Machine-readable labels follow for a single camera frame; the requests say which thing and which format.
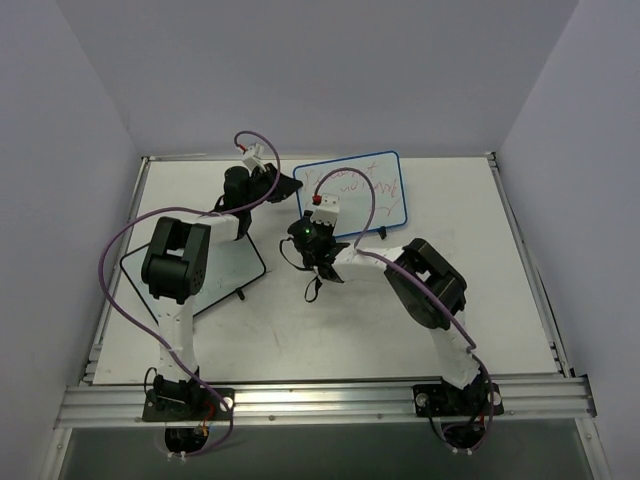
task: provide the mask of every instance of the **white table surface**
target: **white table surface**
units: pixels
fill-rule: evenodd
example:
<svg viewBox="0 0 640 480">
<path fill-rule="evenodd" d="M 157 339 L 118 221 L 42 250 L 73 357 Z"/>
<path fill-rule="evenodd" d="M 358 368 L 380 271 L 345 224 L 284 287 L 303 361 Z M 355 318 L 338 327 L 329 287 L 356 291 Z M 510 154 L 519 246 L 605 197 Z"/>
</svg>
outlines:
<svg viewBox="0 0 640 480">
<path fill-rule="evenodd" d="M 285 160 L 291 174 L 303 161 Z M 139 213 L 179 205 L 208 210 L 222 194 L 224 171 L 236 162 L 152 162 Z M 432 243 L 465 277 L 464 320 L 478 354 L 493 374 L 556 372 L 555 363 L 485 158 L 401 159 L 409 221 L 385 241 L 406 245 L 414 237 Z M 190 215 L 176 214 L 188 220 Z M 278 241 L 298 218 L 295 198 L 253 211 L 250 234 L 267 274 L 195 319 L 195 351 L 201 376 L 212 382 L 304 381 L 438 376 L 429 332 L 405 312 L 386 284 L 325 283 L 318 300 L 305 303 L 312 274 L 289 266 Z M 134 228 L 129 250 L 145 243 L 154 220 Z M 298 259 L 287 244 L 287 253 Z M 117 301 L 154 326 L 126 277 Z M 159 345 L 111 310 L 95 384 L 141 383 L 156 366 Z"/>
</svg>

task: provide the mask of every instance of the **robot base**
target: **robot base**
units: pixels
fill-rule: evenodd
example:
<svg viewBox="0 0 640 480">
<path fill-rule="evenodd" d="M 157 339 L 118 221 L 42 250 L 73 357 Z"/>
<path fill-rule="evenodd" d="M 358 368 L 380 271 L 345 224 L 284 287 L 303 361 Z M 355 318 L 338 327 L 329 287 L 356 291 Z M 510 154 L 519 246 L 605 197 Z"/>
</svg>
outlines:
<svg viewBox="0 0 640 480">
<path fill-rule="evenodd" d="M 235 391 L 232 388 L 215 388 L 215 391 L 233 408 Z M 211 415 L 211 406 L 213 406 L 213 415 Z M 205 418 L 211 421 L 228 421 L 231 415 L 232 413 L 228 412 L 213 395 L 203 395 L 202 401 L 197 406 L 193 406 L 159 398 L 151 389 L 147 392 L 142 421 L 168 423 L 202 421 Z"/>
<path fill-rule="evenodd" d="M 500 396 L 500 388 L 493 384 L 493 414 L 502 415 L 504 406 Z M 415 385 L 413 399 L 418 417 L 470 417 L 471 415 L 488 415 L 491 408 L 489 388 L 478 375 L 473 383 L 463 390 L 449 385 L 442 380 L 440 384 Z"/>
</svg>

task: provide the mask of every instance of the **robotic arm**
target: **robotic arm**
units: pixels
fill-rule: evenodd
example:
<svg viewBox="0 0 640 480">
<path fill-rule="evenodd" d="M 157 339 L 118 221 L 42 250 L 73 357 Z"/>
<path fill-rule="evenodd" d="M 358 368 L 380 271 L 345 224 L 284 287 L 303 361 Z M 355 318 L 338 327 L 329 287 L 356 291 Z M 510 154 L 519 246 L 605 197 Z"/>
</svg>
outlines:
<svg viewBox="0 0 640 480">
<path fill-rule="evenodd" d="M 209 250 L 216 244 L 244 237 L 251 225 L 251 209 L 233 214 L 224 212 L 255 203 L 276 180 L 275 167 L 262 163 L 261 151 L 260 145 L 249 147 L 242 159 L 245 166 L 231 167 L 225 172 L 224 194 L 213 210 L 219 215 L 201 216 L 195 223 L 160 218 L 142 265 L 142 281 L 149 286 L 149 293 L 157 302 L 156 310 L 161 312 L 156 318 L 160 335 L 172 346 L 177 358 L 198 376 L 193 349 L 194 296 L 204 283 Z M 280 173 L 266 201 L 285 200 L 301 186 L 299 180 Z M 147 393 L 149 408 L 145 407 L 143 420 L 198 418 L 207 400 L 208 393 L 160 346 L 160 363 L 153 389 Z"/>
<path fill-rule="evenodd" d="M 339 199 L 335 195 L 313 198 L 315 210 L 306 211 L 287 232 L 306 268 L 313 269 L 327 281 L 346 283 L 353 280 L 388 282 L 407 313 L 426 327 L 433 338 L 445 382 L 464 389 L 478 376 L 478 364 L 467 352 L 468 343 L 462 334 L 451 328 L 424 294 L 404 276 L 376 258 L 359 254 L 349 243 L 338 243 L 333 230 L 339 214 Z M 395 263 L 420 281 L 455 315 L 464 310 L 467 283 L 458 271 L 427 241 L 416 238 L 404 247 L 368 249 L 369 252 Z"/>
</svg>

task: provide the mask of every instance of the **white wall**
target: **white wall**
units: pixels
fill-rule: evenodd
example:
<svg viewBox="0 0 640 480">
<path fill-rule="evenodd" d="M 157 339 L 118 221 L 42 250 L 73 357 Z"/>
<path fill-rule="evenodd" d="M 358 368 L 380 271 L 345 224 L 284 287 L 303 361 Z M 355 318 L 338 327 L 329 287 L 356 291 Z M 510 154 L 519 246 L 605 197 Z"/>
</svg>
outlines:
<svg viewBox="0 0 640 480">
<path fill-rule="evenodd" d="M 576 0 L 59 0 L 142 153 L 468 154 L 504 140 Z"/>
<path fill-rule="evenodd" d="M 582 0 L 501 150 L 616 478 L 640 477 L 640 4 Z"/>
<path fill-rule="evenodd" d="M 0 469 L 22 480 L 77 385 L 139 160 L 54 2 L 1 3 L 0 66 Z"/>
</svg>

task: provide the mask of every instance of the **black mounting plate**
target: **black mounting plate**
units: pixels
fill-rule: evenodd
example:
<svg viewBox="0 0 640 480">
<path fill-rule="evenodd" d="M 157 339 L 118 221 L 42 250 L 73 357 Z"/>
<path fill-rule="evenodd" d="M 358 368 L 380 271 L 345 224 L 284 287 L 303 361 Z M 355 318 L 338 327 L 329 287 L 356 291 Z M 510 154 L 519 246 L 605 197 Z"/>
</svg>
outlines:
<svg viewBox="0 0 640 480">
<path fill-rule="evenodd" d="M 222 398 L 230 398 L 235 406 L 235 390 L 232 388 L 214 388 Z M 147 398 L 142 411 L 143 422 L 187 422 L 204 420 L 211 412 L 210 403 L 214 407 L 211 421 L 229 420 L 231 413 L 225 411 L 220 401 L 211 395 L 199 408 L 191 410 L 187 405 L 157 398 L 153 389 L 147 391 Z"/>
<path fill-rule="evenodd" d="M 493 391 L 495 394 L 500 395 L 500 387 L 493 384 Z M 469 417 L 475 415 L 479 408 L 482 397 L 469 399 L 465 402 L 452 401 L 452 393 L 456 395 L 460 391 L 455 387 L 447 383 L 432 383 L 424 385 L 413 386 L 413 405 L 418 417 L 429 417 L 429 409 L 431 409 L 431 415 L 433 417 Z M 420 395 L 427 395 L 428 404 L 424 403 L 424 397 L 420 398 Z M 482 414 L 489 414 L 489 402 L 485 402 Z M 504 405 L 502 400 L 498 405 L 493 406 L 494 415 L 504 414 Z"/>
</svg>

